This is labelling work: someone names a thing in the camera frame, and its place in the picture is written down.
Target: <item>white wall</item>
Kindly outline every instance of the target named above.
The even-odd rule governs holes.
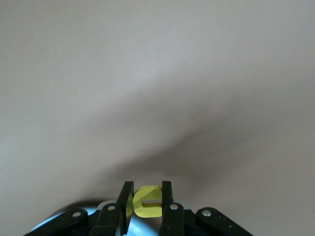
[[[1,1],[0,235],[171,180],[314,235],[314,1]]]

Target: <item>yellow plastic piece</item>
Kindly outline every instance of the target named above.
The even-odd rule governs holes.
[[[162,188],[158,185],[142,186],[133,196],[133,210],[141,218],[162,216]]]

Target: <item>screw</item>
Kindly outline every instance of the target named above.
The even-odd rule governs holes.
[[[115,206],[109,206],[107,209],[108,210],[115,210],[115,208],[116,208]]]
[[[202,215],[209,217],[209,216],[211,216],[211,212],[209,210],[203,210]]]
[[[72,214],[72,217],[78,217],[78,216],[80,216],[80,215],[81,215],[80,212],[75,212],[75,213]]]
[[[178,206],[176,204],[172,204],[169,206],[169,208],[171,208],[172,210],[177,210]]]

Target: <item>yellow block with slot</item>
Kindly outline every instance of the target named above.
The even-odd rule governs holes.
[[[158,185],[142,186],[133,196],[133,210],[141,218],[162,216],[162,188]]]

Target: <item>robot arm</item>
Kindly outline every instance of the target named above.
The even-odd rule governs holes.
[[[162,182],[162,225],[159,236],[252,236],[218,210],[205,207],[194,214],[175,203],[171,182]],[[133,181],[126,181],[115,203],[100,204],[91,215],[70,209],[25,236],[123,236],[134,212]]]

